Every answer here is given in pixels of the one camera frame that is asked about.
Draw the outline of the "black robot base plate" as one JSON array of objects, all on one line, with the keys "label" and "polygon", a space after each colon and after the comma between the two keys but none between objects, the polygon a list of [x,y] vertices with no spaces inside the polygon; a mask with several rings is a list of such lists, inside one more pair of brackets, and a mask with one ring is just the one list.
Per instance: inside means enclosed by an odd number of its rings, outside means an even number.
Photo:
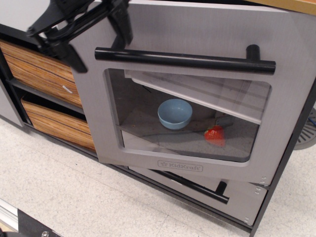
[{"label": "black robot base plate", "polygon": [[18,213],[18,233],[22,237],[60,237],[53,229],[42,224],[30,215],[17,210]]}]

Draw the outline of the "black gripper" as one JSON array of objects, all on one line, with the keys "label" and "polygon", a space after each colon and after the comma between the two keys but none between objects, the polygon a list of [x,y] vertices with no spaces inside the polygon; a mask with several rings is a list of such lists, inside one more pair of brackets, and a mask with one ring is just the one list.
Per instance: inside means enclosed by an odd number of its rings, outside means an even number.
[{"label": "black gripper", "polygon": [[78,73],[88,69],[69,42],[101,20],[108,18],[124,46],[130,45],[133,32],[128,14],[129,1],[51,0],[45,12],[27,29],[45,54],[57,56]]}]

